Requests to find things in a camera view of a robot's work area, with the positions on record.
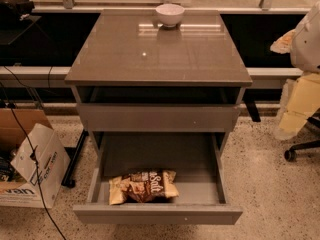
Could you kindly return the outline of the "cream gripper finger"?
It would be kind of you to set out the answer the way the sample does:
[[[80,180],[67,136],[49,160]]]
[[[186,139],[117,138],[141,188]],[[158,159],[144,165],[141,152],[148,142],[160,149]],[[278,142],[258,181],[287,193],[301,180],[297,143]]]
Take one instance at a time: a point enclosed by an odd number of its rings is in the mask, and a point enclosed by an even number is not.
[[[320,75],[304,73],[296,80],[288,79],[282,89],[276,116],[274,136],[278,140],[295,137],[307,119],[320,109]]]
[[[291,50],[292,40],[295,35],[295,30],[292,29],[285,33],[283,36],[279,37],[270,46],[270,50],[279,54],[289,53]]]

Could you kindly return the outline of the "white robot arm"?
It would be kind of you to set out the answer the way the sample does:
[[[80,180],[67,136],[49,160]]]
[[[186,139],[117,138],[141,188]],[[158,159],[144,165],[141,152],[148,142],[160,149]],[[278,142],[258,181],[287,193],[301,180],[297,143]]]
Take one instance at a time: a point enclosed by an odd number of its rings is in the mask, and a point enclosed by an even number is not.
[[[270,50],[289,53],[291,64],[303,71],[296,80],[288,79],[282,89],[274,136],[288,140],[320,109],[320,2],[293,30],[274,41]]]

